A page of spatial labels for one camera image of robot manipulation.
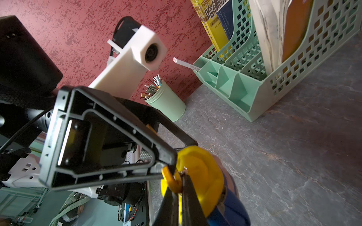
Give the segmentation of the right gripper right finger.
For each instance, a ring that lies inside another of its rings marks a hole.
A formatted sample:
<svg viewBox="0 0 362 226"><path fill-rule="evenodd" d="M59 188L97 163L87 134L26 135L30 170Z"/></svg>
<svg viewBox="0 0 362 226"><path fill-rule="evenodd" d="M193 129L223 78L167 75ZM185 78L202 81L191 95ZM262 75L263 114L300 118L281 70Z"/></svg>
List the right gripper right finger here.
<svg viewBox="0 0 362 226"><path fill-rule="evenodd" d="M191 177L184 174L182 180L182 225L208 226L209 224L201 208Z"/></svg>

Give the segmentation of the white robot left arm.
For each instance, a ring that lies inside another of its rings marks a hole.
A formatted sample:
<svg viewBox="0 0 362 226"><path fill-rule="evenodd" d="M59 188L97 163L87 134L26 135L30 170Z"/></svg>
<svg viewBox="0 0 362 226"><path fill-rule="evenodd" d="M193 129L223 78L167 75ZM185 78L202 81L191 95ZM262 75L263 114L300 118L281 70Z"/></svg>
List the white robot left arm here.
<svg viewBox="0 0 362 226"><path fill-rule="evenodd" d="M87 87L57 88L62 72L16 16L1 17L1 186L73 191L111 205L140 200L143 183L175 172L177 148L197 142L159 110L130 100L167 49L127 16L104 71Z"/></svg>

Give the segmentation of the yellow blue doll decoration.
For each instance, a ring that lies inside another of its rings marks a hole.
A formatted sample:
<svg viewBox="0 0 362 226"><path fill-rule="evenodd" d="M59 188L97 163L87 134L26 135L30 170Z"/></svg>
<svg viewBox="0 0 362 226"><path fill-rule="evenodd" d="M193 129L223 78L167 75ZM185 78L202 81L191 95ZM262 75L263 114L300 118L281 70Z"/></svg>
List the yellow blue doll decoration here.
<svg viewBox="0 0 362 226"><path fill-rule="evenodd" d="M184 174L191 177L209 226L251 225L235 181L218 157L198 146L187 147L178 153L175 170L181 178ZM182 193L178 194L179 226L182 226Z"/></svg>

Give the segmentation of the gold carabiner clip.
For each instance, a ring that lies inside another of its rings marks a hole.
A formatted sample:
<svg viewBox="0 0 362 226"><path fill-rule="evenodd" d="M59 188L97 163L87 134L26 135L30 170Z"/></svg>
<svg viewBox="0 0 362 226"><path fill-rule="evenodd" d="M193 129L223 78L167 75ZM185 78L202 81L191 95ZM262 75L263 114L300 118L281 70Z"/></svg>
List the gold carabiner clip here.
<svg viewBox="0 0 362 226"><path fill-rule="evenodd" d="M178 170L172 174L169 168L166 166L162 169L163 179L161 180L162 195L165 196L167 189L169 188L173 193L179 194L183 191L183 182Z"/></svg>

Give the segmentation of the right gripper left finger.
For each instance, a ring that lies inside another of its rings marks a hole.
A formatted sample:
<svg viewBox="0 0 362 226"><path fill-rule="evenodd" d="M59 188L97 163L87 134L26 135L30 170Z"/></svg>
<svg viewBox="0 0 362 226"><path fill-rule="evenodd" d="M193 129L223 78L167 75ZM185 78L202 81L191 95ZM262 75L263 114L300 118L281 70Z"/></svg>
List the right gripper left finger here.
<svg viewBox="0 0 362 226"><path fill-rule="evenodd" d="M153 226L178 226L179 225L179 196L166 190L159 212L154 220Z"/></svg>

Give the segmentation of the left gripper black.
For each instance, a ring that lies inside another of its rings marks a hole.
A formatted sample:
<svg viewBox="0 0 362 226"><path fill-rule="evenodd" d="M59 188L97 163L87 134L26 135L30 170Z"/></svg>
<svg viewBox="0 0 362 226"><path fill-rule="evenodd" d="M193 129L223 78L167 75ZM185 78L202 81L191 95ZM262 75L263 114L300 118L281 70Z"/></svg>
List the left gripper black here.
<svg viewBox="0 0 362 226"><path fill-rule="evenodd" d="M165 127L181 145L171 148L158 132ZM151 154L148 163L126 164L130 146ZM39 181L52 190L142 182L176 169L177 152L197 141L159 110L84 86L63 87L53 108Z"/></svg>

